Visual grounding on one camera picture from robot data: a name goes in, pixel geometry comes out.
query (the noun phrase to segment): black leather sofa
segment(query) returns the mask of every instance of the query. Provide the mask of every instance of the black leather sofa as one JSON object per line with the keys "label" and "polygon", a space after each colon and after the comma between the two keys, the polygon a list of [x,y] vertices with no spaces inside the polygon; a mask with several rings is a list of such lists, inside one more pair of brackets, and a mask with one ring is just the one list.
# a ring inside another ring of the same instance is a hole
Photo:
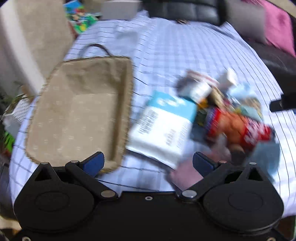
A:
{"label": "black leather sofa", "polygon": [[[227,20],[224,0],[144,0],[150,17],[183,19],[221,25]],[[296,49],[296,19],[293,24]],[[296,58],[272,46],[245,41],[257,52],[279,83],[284,93],[296,92]]]}

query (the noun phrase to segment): pink package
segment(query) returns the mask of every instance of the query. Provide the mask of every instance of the pink package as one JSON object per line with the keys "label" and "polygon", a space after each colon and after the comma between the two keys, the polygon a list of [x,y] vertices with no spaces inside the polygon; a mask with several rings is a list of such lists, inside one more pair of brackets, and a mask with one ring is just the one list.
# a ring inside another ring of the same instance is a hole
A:
{"label": "pink package", "polygon": [[266,12],[265,36],[267,44],[282,49],[296,57],[292,22],[288,13],[266,0],[243,0],[262,5]]}
{"label": "pink package", "polygon": [[182,162],[176,170],[170,173],[170,178],[182,191],[203,179],[202,175],[193,167],[192,160]]}

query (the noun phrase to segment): red snack bag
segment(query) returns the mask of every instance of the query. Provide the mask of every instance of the red snack bag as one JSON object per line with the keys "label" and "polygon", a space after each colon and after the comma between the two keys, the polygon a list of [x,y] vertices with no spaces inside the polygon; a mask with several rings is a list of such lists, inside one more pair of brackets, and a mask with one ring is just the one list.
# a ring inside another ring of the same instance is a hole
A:
{"label": "red snack bag", "polygon": [[247,150],[252,150],[258,141],[273,140],[275,135],[274,129],[264,123],[219,108],[208,111],[205,128],[209,140],[225,133],[228,144],[239,144]]}

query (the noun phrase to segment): small white box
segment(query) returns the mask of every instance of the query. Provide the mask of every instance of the small white box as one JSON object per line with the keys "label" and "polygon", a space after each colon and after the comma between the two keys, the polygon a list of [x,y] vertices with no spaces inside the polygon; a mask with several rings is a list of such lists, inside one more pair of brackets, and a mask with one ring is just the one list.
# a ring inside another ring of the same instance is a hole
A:
{"label": "small white box", "polygon": [[102,20],[131,20],[140,9],[139,0],[112,0],[106,1],[102,5]]}

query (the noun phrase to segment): cartoon picture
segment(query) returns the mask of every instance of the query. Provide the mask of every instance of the cartoon picture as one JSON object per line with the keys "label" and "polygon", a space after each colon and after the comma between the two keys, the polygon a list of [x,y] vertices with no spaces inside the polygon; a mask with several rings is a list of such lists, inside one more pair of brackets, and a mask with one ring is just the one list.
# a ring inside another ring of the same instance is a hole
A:
{"label": "cartoon picture", "polygon": [[78,34],[85,31],[97,21],[97,18],[89,13],[85,13],[84,6],[78,0],[70,1],[64,4],[64,7],[67,18]]}

